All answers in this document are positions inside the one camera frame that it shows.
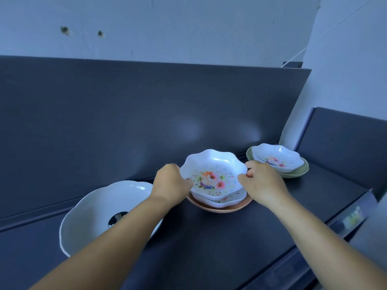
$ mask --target dark gray countertop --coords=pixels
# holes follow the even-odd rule
[[[312,163],[306,175],[286,185],[324,222],[366,191]],[[26,289],[65,259],[58,242],[63,217],[0,234],[2,288]],[[235,289],[293,246],[279,220],[255,202],[214,214],[185,200],[167,214],[123,289]]]

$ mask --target white wall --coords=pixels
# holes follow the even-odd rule
[[[312,73],[280,144],[294,148],[312,107],[387,120],[387,0],[367,1],[321,0],[303,64]]]
[[[0,0],[0,55],[281,66],[319,1]]]

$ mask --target green plate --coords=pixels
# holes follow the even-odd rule
[[[249,147],[249,149],[246,151],[246,156],[249,161],[254,160],[253,151],[251,150],[251,147]],[[304,164],[301,167],[291,171],[290,173],[286,173],[286,174],[279,173],[279,175],[281,175],[282,178],[297,178],[304,175],[307,171],[309,171],[309,164],[307,160],[305,160],[303,157],[301,157],[301,159],[304,161]]]

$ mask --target large white bowl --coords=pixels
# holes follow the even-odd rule
[[[63,253],[72,256],[92,242],[145,200],[152,186],[147,182],[120,181],[86,195],[60,224],[59,244]]]
[[[227,206],[233,206],[237,203],[240,203],[247,196],[247,192],[244,188],[227,195],[221,200],[207,200],[200,196],[198,193],[192,193],[192,196],[206,205],[212,206],[214,208],[225,208]]]
[[[208,200],[221,200],[240,190],[237,176],[246,173],[246,165],[233,153],[216,150],[189,155],[180,168],[181,176],[194,182],[191,192]]]
[[[280,173],[289,173],[304,164],[300,154],[282,145],[262,143],[252,147],[254,160],[268,163]]]

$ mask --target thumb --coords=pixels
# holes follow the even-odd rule
[[[245,186],[251,181],[251,178],[247,177],[245,174],[239,174],[237,176],[239,183],[246,188]]]
[[[192,179],[190,179],[190,178],[187,178],[186,180],[185,180],[185,182],[187,183],[187,188],[189,189],[189,190],[191,190],[191,188],[193,187],[193,181],[192,181]]]

